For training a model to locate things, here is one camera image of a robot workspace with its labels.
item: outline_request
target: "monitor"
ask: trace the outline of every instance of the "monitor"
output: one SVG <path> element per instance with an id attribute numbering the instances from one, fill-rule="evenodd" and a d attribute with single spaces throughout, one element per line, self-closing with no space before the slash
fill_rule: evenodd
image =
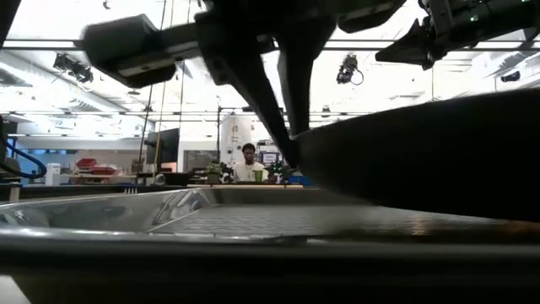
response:
<path id="1" fill-rule="evenodd" d="M 178 142 L 180 140 L 180 129 L 174 128 L 170 130 L 164 130 L 158 133 L 149 133 L 147 139 L 144 141 L 146 147 L 146 163 L 151 165 L 155 160 L 155 152 L 158 148 L 158 137 L 160 141 L 159 154 L 158 154 L 158 168 L 161 164 L 171 163 L 178 161 Z"/>

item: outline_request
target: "black pan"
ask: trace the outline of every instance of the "black pan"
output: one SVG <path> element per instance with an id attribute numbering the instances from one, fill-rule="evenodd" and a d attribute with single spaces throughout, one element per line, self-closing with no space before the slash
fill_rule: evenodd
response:
<path id="1" fill-rule="evenodd" d="M 540 221 L 540 90 L 426 103 L 302 133 L 315 184 L 375 204 Z"/>

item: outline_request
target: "green cup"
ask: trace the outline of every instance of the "green cup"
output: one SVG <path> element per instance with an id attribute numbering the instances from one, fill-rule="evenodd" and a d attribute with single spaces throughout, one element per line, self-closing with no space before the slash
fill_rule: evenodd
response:
<path id="1" fill-rule="evenodd" d="M 255 182 L 262 182 L 262 170 L 253 170 L 255 174 Z"/>

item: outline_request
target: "metal pole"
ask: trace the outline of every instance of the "metal pole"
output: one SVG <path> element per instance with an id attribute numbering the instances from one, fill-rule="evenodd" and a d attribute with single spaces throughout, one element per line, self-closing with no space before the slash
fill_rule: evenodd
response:
<path id="1" fill-rule="evenodd" d="M 221 150 L 219 148 L 219 124 L 221 123 L 221 110 L 223 108 L 221 106 L 218 106 L 218 139 L 216 139 L 216 155 L 217 155 L 217 161 L 221 162 Z"/>

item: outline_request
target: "person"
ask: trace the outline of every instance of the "person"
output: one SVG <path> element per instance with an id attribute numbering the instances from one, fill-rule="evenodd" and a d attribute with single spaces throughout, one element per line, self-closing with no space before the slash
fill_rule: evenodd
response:
<path id="1" fill-rule="evenodd" d="M 255 170 L 262 171 L 262 181 L 268 179 L 268 171 L 264 170 L 261 163 L 255 161 L 255 146 L 253 144 L 244 144 L 242 147 L 244 161 L 237 162 L 233 166 L 233 182 L 254 182 Z"/>

